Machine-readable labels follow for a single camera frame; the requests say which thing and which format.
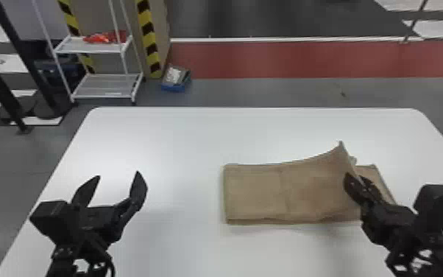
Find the concrete floor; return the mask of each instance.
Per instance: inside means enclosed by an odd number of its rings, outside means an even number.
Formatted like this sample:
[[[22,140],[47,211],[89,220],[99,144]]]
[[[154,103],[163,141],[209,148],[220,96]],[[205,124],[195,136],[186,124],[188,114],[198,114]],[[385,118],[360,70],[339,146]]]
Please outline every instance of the concrete floor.
[[[141,89],[138,104],[416,108],[443,134],[442,78],[194,80],[184,94],[162,92],[158,82],[149,81]],[[80,105],[60,126],[36,127],[28,136],[17,136],[14,127],[0,127],[0,262],[93,107]]]

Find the folded cloth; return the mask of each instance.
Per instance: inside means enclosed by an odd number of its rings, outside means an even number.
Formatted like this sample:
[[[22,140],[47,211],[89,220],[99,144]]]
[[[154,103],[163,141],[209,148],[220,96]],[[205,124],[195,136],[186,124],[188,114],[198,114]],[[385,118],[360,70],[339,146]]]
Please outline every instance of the folded cloth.
[[[345,173],[372,180],[394,203],[376,166],[355,166],[342,142],[330,152],[281,164],[224,167],[225,216],[230,224],[335,222],[359,219],[344,191]]]

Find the wall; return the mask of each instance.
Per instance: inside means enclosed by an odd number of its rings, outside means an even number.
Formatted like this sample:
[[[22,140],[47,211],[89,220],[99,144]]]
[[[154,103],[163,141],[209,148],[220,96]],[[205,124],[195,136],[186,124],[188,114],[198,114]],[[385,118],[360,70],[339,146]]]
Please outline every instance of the wall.
[[[4,5],[7,15],[15,30],[22,40],[44,39],[36,13],[31,0],[0,0]],[[46,28],[53,39],[64,38],[67,26],[63,14],[58,7],[57,0],[36,0]]]

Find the yellow and black striped pillar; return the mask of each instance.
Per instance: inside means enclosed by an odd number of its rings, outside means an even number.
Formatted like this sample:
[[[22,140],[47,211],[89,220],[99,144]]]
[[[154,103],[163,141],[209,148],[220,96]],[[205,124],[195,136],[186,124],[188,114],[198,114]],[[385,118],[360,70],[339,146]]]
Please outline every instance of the yellow and black striped pillar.
[[[151,78],[161,78],[161,62],[156,44],[155,28],[153,27],[153,17],[148,0],[135,0],[138,7],[139,26],[143,33],[143,48],[146,53],[146,63],[151,72]]]
[[[70,33],[75,36],[80,36],[81,31],[79,30],[77,18],[72,13],[71,0],[58,0],[58,5],[63,12],[65,22],[67,23],[67,27]],[[79,59],[90,73],[95,73],[93,60],[88,54],[80,54]]]

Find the red object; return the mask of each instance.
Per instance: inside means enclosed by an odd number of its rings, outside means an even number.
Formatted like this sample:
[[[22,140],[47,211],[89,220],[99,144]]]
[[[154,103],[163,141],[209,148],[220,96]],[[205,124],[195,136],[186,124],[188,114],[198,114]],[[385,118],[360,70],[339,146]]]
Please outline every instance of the red object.
[[[125,30],[119,30],[118,35],[120,36],[121,43],[124,43],[127,40],[127,34]],[[84,37],[83,40],[88,43],[117,43],[117,35],[115,31],[102,32],[88,35]]]
[[[443,77],[443,41],[173,43],[194,78]]]

